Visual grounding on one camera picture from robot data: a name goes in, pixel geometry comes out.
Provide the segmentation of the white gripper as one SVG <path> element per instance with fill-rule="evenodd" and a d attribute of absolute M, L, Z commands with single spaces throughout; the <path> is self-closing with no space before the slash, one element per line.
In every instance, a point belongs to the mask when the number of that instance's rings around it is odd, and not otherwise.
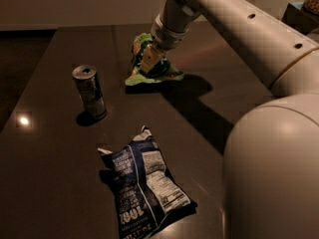
<path fill-rule="evenodd" d="M 156 46 L 158 46 L 161 50 L 169 51 L 175 49 L 179 45 L 185 35 L 185 32 L 180 33 L 170 30 L 162 22 L 160 16 L 157 16 L 152 25 L 151 34 Z M 148 44 L 143 51 L 143 58 L 140 64 L 141 70 L 145 74 L 148 74 L 159 62 L 160 57 L 160 51 L 152 44 Z"/>

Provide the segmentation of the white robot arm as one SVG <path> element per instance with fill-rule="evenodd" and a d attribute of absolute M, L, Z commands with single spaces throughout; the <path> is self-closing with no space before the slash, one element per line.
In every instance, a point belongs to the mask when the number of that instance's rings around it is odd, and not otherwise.
<path fill-rule="evenodd" d="M 307 36 L 245 0 L 166 0 L 150 69 L 203 16 L 264 86 L 223 154 L 224 239 L 319 239 L 319 53 Z"/>

